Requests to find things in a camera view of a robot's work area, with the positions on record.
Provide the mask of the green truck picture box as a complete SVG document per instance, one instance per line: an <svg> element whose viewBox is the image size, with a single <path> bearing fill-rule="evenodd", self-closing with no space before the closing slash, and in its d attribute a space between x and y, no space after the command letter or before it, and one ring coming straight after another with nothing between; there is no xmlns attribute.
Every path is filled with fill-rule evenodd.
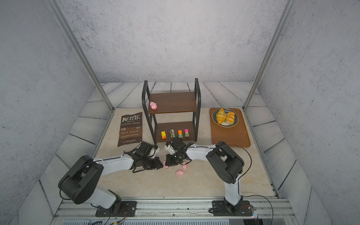
<svg viewBox="0 0 360 225"><path fill-rule="evenodd" d="M169 129L169 130L168 130L168 133L169 133L169 136L170 136L171 139L173 139L173 138L176 137L176 136L175 136L174 129Z"/></svg>

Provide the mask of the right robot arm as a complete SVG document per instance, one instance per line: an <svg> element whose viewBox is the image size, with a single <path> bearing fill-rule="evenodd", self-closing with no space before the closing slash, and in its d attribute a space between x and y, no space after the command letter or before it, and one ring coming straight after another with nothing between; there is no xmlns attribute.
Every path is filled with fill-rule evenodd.
<svg viewBox="0 0 360 225"><path fill-rule="evenodd" d="M176 137L168 141L165 149L169 154L166 156L166 166L187 165L194 160L202 160L210 163L218 177L225 184L225 209L234 214L243 202L241 194L241 177L245 163L243 159L225 142L215 145L200 146L195 143L184 143Z"/></svg>

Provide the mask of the orange yellow dump truck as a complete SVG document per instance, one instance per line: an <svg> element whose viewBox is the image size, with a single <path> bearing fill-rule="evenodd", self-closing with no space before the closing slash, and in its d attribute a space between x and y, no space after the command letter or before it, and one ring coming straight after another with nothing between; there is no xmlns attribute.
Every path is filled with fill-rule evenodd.
<svg viewBox="0 0 360 225"><path fill-rule="evenodd" d="M161 138L162 138L162 140L166 140L166 139L167 139L167 134L166 134L165 131L162 131L162 132L161 132Z"/></svg>

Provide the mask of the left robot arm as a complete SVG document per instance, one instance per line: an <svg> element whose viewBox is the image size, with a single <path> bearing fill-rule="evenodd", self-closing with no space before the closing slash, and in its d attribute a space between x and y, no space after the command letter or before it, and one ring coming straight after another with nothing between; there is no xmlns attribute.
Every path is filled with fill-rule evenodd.
<svg viewBox="0 0 360 225"><path fill-rule="evenodd" d="M134 149L120 156L108 158L80 157L58 183L59 195L62 199L75 204L90 203L98 209L113 209L121 204L121 198L110 190L98 187L101 177L131 170L158 170L163 167L157 145L141 142Z"/></svg>

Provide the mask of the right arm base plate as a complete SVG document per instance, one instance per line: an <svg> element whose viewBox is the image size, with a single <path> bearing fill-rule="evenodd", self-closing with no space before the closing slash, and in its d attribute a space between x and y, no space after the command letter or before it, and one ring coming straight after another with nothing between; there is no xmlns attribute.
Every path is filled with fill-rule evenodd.
<svg viewBox="0 0 360 225"><path fill-rule="evenodd" d="M228 203L226 200L212 201L212 207L209 209L209 213L214 216L243 216L253 217L253 207L249 201L239 201L235 206Z"/></svg>

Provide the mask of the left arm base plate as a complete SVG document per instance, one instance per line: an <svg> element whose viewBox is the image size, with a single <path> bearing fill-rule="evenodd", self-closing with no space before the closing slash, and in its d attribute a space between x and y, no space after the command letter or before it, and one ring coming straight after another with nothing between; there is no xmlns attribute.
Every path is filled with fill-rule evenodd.
<svg viewBox="0 0 360 225"><path fill-rule="evenodd" d="M134 217L137 201L116 201L109 209L98 207L95 217Z"/></svg>

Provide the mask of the green truck pink drum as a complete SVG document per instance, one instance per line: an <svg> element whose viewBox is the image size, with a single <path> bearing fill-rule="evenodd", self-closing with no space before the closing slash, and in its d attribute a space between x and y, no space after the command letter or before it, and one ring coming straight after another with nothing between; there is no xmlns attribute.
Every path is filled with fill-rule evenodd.
<svg viewBox="0 0 360 225"><path fill-rule="evenodd" d="M185 137L190 137L190 134L189 134L189 130L188 130L188 129L184 129L184 132L185 132Z"/></svg>

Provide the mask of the green truck orange drum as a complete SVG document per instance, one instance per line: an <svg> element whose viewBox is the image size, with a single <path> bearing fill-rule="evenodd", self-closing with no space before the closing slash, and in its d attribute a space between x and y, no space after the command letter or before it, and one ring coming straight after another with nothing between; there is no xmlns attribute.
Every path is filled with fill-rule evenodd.
<svg viewBox="0 0 360 225"><path fill-rule="evenodd" d="M183 139L184 138L184 134L182 130L178 130L178 138Z"/></svg>

